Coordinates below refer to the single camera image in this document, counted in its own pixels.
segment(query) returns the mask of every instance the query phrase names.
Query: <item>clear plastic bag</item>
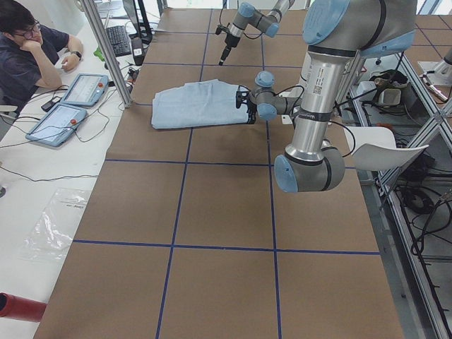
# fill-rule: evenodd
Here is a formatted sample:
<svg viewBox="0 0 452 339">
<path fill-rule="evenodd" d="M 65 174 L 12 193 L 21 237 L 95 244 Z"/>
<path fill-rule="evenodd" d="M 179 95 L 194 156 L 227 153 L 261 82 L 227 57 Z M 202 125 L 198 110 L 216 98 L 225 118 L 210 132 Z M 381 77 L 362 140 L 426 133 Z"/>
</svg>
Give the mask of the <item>clear plastic bag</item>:
<svg viewBox="0 0 452 339">
<path fill-rule="evenodd" d="M 25 238 L 20 256 L 28 260 L 64 261 L 91 191 L 57 189 Z"/>
</svg>

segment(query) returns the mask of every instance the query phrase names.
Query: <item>man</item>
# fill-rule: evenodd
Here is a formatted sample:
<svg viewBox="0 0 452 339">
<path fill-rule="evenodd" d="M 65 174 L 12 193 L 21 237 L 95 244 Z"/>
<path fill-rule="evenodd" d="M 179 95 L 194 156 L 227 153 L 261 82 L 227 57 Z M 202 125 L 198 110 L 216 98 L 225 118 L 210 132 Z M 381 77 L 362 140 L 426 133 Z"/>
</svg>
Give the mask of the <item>man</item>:
<svg viewBox="0 0 452 339">
<path fill-rule="evenodd" d="M 37 87 L 57 89 L 62 85 L 54 67 L 61 49 L 67 47 L 71 52 L 62 61 L 65 71 L 77 67 L 82 57 L 77 37 L 41 25 L 14 0 L 0 0 L 0 32 L 0 93 L 4 104 L 18 106 L 17 112 Z"/>
</svg>

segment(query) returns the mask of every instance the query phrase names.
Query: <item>towel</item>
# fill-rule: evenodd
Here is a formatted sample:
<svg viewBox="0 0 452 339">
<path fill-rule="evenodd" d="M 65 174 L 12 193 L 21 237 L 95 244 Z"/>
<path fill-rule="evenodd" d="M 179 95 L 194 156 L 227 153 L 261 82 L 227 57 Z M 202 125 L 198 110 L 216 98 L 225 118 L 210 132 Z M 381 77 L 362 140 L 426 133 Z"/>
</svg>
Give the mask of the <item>towel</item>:
<svg viewBox="0 0 452 339">
<path fill-rule="evenodd" d="M 236 91 L 218 79 L 163 90 L 154 97 L 151 123 L 155 129 L 244 124 L 247 107 L 235 107 Z"/>
</svg>

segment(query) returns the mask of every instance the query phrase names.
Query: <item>watch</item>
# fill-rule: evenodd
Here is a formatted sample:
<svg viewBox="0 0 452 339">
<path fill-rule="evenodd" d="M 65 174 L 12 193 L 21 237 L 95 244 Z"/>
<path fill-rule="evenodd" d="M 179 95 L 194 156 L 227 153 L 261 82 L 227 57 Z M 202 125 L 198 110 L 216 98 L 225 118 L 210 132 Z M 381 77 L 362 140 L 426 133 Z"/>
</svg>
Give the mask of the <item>watch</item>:
<svg viewBox="0 0 452 339">
<path fill-rule="evenodd" d="M 78 60 L 82 59 L 82 54 L 78 51 L 72 51 L 71 54 L 75 54 L 78 57 Z"/>
</svg>

